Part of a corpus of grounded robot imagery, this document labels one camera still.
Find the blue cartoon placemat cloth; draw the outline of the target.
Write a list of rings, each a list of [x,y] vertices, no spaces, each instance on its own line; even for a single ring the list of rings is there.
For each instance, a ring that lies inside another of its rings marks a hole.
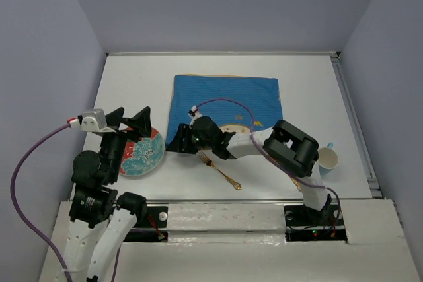
[[[181,123],[189,124],[188,111],[200,107],[219,127],[237,125],[255,131],[273,127],[283,118],[278,80],[265,77],[211,77],[176,75],[165,143]]]

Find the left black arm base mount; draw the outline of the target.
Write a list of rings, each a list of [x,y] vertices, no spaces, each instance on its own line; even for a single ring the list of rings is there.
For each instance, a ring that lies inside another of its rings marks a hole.
[[[167,205],[148,205],[144,218],[130,229],[124,242],[162,243],[168,240]]]

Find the red and blue ceramic plate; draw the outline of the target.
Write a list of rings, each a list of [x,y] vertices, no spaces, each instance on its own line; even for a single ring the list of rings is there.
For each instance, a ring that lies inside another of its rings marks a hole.
[[[150,138],[139,141],[127,140],[120,165],[120,175],[137,178],[150,173],[158,167],[165,152],[163,136],[153,128]]]

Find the blue paper cup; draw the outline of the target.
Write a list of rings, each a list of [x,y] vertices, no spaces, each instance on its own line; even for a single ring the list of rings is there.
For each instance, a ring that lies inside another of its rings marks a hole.
[[[319,172],[321,176],[325,176],[338,166],[339,156],[334,150],[334,143],[332,142],[328,143],[326,147],[321,147],[318,153]]]

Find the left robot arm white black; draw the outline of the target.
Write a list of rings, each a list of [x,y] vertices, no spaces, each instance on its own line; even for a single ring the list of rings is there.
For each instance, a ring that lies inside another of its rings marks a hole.
[[[82,151],[73,160],[75,191],[58,281],[100,281],[127,233],[145,221],[143,196],[119,194],[109,186],[118,180],[126,143],[151,137],[150,113],[148,106],[131,118],[124,116],[123,107],[108,114],[92,109],[68,120],[71,129],[93,133],[101,141],[97,151]]]

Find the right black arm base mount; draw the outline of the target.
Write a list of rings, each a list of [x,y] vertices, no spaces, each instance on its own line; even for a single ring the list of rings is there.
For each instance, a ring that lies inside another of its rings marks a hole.
[[[344,219],[335,204],[322,215],[309,213],[304,205],[285,205],[284,218],[288,242],[347,241]]]

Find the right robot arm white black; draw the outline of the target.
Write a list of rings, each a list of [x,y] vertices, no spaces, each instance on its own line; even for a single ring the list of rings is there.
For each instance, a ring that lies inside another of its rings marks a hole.
[[[332,198],[315,163],[319,144],[294,125],[279,120],[274,127],[255,132],[223,131],[208,116],[180,124],[166,150],[196,154],[209,149],[222,160],[262,155],[296,180],[303,194],[303,215],[312,225],[323,225]]]

